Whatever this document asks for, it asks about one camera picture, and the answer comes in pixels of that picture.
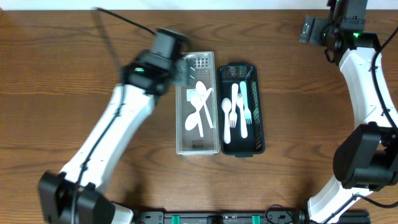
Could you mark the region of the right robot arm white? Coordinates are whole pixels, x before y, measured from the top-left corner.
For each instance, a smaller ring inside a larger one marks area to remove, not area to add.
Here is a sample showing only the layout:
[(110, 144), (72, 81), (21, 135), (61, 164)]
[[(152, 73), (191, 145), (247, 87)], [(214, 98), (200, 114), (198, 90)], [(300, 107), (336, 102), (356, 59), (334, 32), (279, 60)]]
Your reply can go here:
[(364, 32), (364, 19), (340, 16), (306, 17), (301, 42), (324, 46), (333, 52), (349, 90), (354, 131), (333, 157), (333, 176), (312, 196), (295, 223), (344, 223), (346, 211), (358, 200), (382, 208), (369, 195), (397, 184), (397, 110), (382, 71), (381, 44), (377, 35)]

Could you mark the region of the white plastic fork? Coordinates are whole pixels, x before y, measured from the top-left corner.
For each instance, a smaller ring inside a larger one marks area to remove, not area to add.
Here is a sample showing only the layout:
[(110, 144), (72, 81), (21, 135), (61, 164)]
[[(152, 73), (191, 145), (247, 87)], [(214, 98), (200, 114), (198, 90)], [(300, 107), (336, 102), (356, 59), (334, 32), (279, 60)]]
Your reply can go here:
[(244, 116), (244, 100), (242, 94), (238, 94), (237, 106), (239, 108), (240, 113), (240, 130), (241, 130), (241, 137), (246, 139), (248, 136), (247, 126), (246, 126), (246, 119)]
[(237, 112), (236, 112), (236, 104), (238, 100), (238, 84), (234, 83), (231, 86), (231, 112), (229, 114), (229, 125), (231, 128), (236, 127), (237, 122)]
[(241, 90), (241, 95), (242, 95), (242, 99), (243, 99), (243, 103), (244, 103), (244, 117), (246, 120), (246, 124), (252, 124), (251, 111), (250, 111), (249, 105), (248, 105), (248, 88), (247, 88), (246, 82), (241, 81), (239, 83), (239, 87)]

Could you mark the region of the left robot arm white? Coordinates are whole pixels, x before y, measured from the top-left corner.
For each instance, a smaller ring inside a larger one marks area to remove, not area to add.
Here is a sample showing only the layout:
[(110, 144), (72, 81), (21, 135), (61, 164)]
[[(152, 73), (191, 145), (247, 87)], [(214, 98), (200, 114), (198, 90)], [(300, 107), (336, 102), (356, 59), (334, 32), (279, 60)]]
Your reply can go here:
[(170, 58), (145, 50), (120, 70), (121, 82), (81, 148), (58, 174), (45, 172), (39, 180), (47, 223), (133, 222), (133, 209), (104, 195), (116, 164), (159, 98), (170, 85), (187, 82), (187, 56)]

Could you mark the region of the white plastic spoon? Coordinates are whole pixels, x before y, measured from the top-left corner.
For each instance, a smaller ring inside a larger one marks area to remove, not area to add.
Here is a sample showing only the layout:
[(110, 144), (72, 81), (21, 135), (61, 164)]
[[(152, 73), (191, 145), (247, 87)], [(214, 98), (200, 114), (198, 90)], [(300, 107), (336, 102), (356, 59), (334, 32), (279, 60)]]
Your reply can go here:
[(212, 88), (209, 88), (203, 96), (200, 96), (198, 93), (190, 94), (190, 102), (196, 111), (189, 114), (185, 120), (185, 129), (187, 131), (192, 130), (197, 124), (201, 126), (200, 110), (206, 105), (206, 100), (211, 92)]
[(212, 88), (207, 89), (205, 84), (203, 82), (201, 82), (201, 81), (197, 81), (197, 83), (195, 85), (195, 88), (196, 88), (197, 93), (201, 96), (202, 102), (204, 102), (203, 106), (204, 106), (204, 109), (205, 109), (206, 118), (208, 120), (208, 124), (209, 124), (210, 128), (213, 129), (212, 118), (210, 116), (210, 112), (209, 112), (209, 109), (207, 107), (206, 100), (205, 100), (205, 96), (208, 93), (208, 90), (210, 92), (212, 92)]
[(197, 93), (192, 93), (191, 94), (191, 103), (195, 107), (196, 111), (192, 114), (191, 118), (191, 127), (194, 128), (195, 126), (198, 126), (198, 130), (200, 133), (200, 137), (203, 137), (203, 126), (201, 122), (201, 117), (200, 117), (200, 110), (203, 104), (201, 103), (201, 99)]
[(224, 113), (224, 130), (223, 130), (223, 141), (225, 144), (231, 142), (231, 133), (229, 126), (229, 112), (231, 111), (231, 100), (229, 98), (224, 98), (221, 102), (221, 109)]

